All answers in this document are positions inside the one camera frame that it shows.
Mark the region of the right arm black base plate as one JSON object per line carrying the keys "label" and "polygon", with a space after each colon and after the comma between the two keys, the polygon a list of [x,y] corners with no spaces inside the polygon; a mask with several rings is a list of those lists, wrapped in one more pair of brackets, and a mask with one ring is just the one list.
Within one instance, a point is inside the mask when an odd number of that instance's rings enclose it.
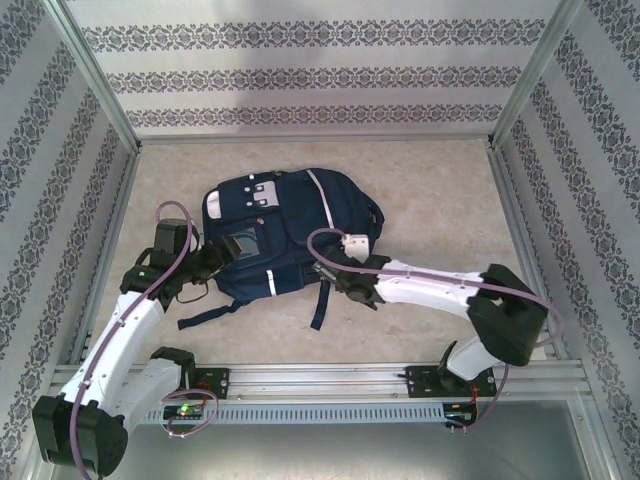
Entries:
{"label": "right arm black base plate", "polygon": [[495,381],[489,381],[493,370],[482,371],[474,380],[463,380],[435,365],[407,366],[398,375],[406,383],[410,398],[492,397],[497,393]]}

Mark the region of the aluminium mounting rail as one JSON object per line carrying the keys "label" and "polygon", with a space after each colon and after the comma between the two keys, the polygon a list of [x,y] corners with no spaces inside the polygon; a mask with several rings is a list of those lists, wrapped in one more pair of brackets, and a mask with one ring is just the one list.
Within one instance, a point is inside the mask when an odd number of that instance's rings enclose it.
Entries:
{"label": "aluminium mounting rail", "polygon": [[[229,403],[348,403],[409,398],[408,363],[227,364]],[[579,361],[534,360],[492,368],[503,401],[574,400],[593,394]]]}

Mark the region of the grey metal sheet panel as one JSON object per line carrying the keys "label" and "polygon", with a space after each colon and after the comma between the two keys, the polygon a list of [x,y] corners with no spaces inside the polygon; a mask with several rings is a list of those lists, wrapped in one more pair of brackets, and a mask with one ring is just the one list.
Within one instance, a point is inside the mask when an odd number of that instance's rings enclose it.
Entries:
{"label": "grey metal sheet panel", "polygon": [[430,424],[138,430],[109,480],[591,480],[567,434],[450,433]]}

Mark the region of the left small circuit board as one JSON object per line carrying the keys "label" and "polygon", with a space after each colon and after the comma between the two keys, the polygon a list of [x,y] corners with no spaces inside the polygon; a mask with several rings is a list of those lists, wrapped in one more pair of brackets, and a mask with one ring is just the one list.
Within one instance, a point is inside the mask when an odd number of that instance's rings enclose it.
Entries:
{"label": "left small circuit board", "polygon": [[163,410],[163,419],[200,420],[203,417],[203,408],[198,405],[167,405]]}

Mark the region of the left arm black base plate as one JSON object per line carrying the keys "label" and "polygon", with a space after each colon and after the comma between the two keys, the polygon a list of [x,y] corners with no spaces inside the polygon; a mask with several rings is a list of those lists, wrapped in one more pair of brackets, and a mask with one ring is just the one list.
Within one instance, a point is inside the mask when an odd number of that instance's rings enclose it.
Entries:
{"label": "left arm black base plate", "polygon": [[196,367],[181,380],[179,390],[202,389],[212,392],[219,400],[226,400],[230,384],[228,368]]}

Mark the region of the aluminium side rail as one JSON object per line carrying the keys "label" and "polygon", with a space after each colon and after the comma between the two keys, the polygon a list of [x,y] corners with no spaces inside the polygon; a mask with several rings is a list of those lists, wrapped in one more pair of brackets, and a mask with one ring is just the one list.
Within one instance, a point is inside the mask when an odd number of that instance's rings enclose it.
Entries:
{"label": "aluminium side rail", "polygon": [[505,160],[499,151],[491,147],[486,149],[486,153],[524,282],[535,294],[550,302]]}
{"label": "aluminium side rail", "polygon": [[86,342],[91,337],[96,319],[99,316],[104,290],[135,181],[140,153],[141,150],[138,150],[130,156],[118,184],[113,208],[109,216],[108,229],[102,238],[102,249],[91,281],[90,290],[81,307],[80,321],[73,332],[65,355],[61,357],[65,364],[77,364],[82,359],[83,352],[86,349]]}

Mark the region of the navy blue backpack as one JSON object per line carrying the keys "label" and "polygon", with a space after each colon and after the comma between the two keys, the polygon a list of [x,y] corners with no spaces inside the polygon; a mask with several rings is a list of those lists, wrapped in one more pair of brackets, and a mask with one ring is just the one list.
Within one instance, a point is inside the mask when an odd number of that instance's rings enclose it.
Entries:
{"label": "navy blue backpack", "polygon": [[236,312],[251,302],[320,285],[313,329],[325,318],[330,286],[315,271],[307,247],[317,251],[337,245],[336,230],[364,235],[373,246],[385,217],[379,205],[341,172],[308,168],[267,171],[219,183],[202,201],[205,240],[234,238],[239,257],[215,278],[218,290],[231,297],[228,306],[181,319],[181,330]]}

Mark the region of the aluminium back rail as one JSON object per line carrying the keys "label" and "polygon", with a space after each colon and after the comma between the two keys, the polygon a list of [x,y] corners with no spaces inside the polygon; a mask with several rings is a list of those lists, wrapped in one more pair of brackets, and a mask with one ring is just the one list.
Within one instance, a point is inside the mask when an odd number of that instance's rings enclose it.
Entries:
{"label": "aluminium back rail", "polygon": [[313,135],[155,135],[140,138],[141,146],[182,144],[249,144],[304,142],[400,142],[400,141],[474,141],[489,143],[488,134],[313,134]]}

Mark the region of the aluminium frame post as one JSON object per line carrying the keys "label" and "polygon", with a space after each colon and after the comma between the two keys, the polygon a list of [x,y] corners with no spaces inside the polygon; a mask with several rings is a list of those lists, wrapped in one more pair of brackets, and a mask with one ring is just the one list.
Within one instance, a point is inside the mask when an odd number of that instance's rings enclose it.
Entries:
{"label": "aluminium frame post", "polygon": [[506,136],[524,108],[529,95],[537,85],[555,49],[566,34],[582,4],[583,0],[559,0],[490,135],[492,149],[496,150],[504,143]]}
{"label": "aluminium frame post", "polygon": [[65,0],[41,0],[41,2],[59,30],[85,81],[124,142],[127,151],[137,152],[140,140]]}

